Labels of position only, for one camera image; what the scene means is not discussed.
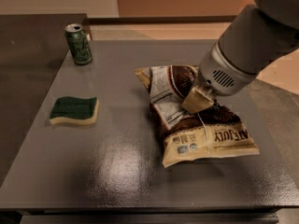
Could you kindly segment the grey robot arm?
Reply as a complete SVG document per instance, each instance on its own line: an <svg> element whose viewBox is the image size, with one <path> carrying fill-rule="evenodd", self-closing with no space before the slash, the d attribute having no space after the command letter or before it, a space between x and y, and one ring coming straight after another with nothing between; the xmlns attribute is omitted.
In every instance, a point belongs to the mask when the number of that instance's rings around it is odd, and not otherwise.
<svg viewBox="0 0 299 224"><path fill-rule="evenodd" d="M278 58L299 47L299 0L254 0L200 62L198 78L182 103L189 113L248 86Z"/></svg>

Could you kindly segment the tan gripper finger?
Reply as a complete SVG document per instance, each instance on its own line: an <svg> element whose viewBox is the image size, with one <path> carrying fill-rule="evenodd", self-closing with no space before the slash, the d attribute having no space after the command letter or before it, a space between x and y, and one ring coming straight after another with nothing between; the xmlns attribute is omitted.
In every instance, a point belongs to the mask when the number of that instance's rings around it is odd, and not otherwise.
<svg viewBox="0 0 299 224"><path fill-rule="evenodd" d="M192 87L181 107L194 114L213 106L215 102L215 92L205 85L195 85Z"/></svg>

